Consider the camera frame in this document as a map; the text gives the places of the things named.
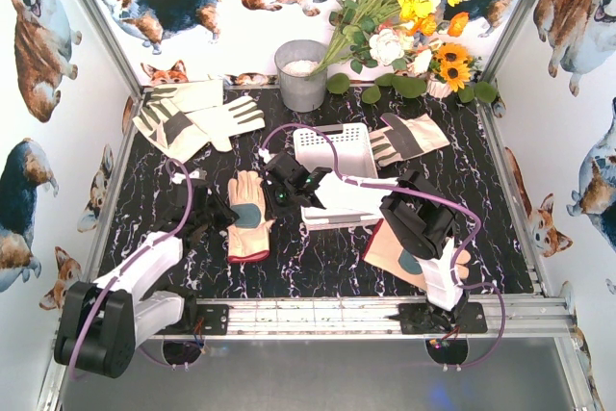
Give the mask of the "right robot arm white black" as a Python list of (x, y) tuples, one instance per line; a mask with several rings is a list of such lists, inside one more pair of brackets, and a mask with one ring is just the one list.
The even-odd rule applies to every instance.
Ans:
[(261, 148), (259, 155), (275, 185), (275, 205), (312, 208), (321, 216), (375, 216), (364, 260), (424, 290), (444, 311), (464, 306), (464, 289), (455, 281), (459, 266), (452, 261), (455, 212), (417, 171), (393, 179), (338, 176), (328, 167), (309, 171), (285, 152), (272, 156)]

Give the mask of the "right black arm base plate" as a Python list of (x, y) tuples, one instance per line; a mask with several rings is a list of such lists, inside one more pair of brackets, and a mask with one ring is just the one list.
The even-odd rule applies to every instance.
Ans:
[(397, 321), (403, 334), (448, 334), (455, 328), (462, 334), (488, 331), (482, 305), (477, 302), (468, 302), (457, 315), (430, 308), (427, 302), (401, 303), (398, 312), (387, 319)]

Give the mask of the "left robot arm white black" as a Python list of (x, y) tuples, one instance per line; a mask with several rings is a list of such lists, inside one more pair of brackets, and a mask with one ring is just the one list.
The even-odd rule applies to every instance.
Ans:
[(172, 181), (177, 186), (175, 199), (137, 250), (108, 273), (67, 289), (54, 359), (71, 372), (117, 378), (151, 336), (166, 328), (182, 331), (194, 323), (194, 296), (156, 283), (182, 260), (187, 246), (239, 216), (207, 181), (204, 170), (176, 173)]

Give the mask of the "tan leather glove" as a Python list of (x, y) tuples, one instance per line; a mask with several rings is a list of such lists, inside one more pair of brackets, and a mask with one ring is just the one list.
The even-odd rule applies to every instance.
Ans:
[(385, 219), (375, 226), (364, 261), (420, 290), (427, 288), (420, 260), (402, 247)]
[(254, 263), (270, 255), (270, 229), (262, 178), (256, 171), (242, 170), (228, 182), (229, 206), (239, 217), (227, 228), (228, 255), (232, 264)]

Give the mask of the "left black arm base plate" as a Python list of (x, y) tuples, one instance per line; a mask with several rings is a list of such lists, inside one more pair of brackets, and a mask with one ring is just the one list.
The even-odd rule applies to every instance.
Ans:
[(190, 317), (188, 332), (197, 336), (227, 334), (230, 306), (221, 303), (197, 303)]

